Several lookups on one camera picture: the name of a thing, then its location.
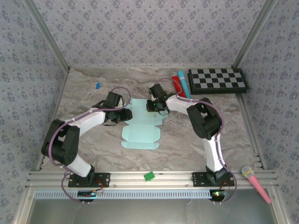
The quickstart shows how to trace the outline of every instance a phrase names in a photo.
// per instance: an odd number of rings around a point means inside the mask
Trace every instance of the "floral wallpaper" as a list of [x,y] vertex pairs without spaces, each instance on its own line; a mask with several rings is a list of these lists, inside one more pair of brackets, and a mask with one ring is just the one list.
[[246,94],[269,169],[299,223],[299,2],[279,1],[241,65]]
[[35,0],[70,66],[232,64],[263,0]]
[[21,0],[0,3],[0,223],[34,170],[65,72]]

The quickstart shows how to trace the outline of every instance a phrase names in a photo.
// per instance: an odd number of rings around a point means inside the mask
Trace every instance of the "blue marker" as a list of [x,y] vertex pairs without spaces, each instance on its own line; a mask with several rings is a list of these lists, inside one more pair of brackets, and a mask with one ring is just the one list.
[[178,71],[178,78],[181,81],[186,98],[191,99],[189,88],[188,88],[186,80],[185,80],[185,74],[182,70]]

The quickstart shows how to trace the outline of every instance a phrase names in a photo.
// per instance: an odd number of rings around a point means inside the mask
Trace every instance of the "black and white checkerboard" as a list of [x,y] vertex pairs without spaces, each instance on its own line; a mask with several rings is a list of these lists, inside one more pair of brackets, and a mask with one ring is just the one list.
[[188,79],[193,95],[246,92],[239,69],[190,69]]

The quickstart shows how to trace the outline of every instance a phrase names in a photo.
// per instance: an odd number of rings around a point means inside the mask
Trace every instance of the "green block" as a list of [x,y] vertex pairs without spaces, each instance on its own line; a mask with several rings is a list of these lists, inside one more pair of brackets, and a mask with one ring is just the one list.
[[144,176],[144,178],[145,178],[146,181],[150,181],[150,180],[152,180],[152,179],[155,178],[155,175],[154,175],[153,172],[149,172],[149,173],[147,173],[147,174],[145,174],[143,176]]

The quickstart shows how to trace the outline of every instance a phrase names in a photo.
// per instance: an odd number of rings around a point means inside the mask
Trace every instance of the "pink toy microphone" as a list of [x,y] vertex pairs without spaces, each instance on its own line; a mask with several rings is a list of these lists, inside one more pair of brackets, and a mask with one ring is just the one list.
[[269,195],[266,193],[266,191],[261,186],[260,182],[257,180],[256,176],[254,175],[253,170],[250,167],[243,167],[242,168],[242,174],[252,183],[252,185],[257,189],[257,191],[260,193],[260,195],[263,197],[263,199],[266,201],[266,203],[271,203],[271,199]]

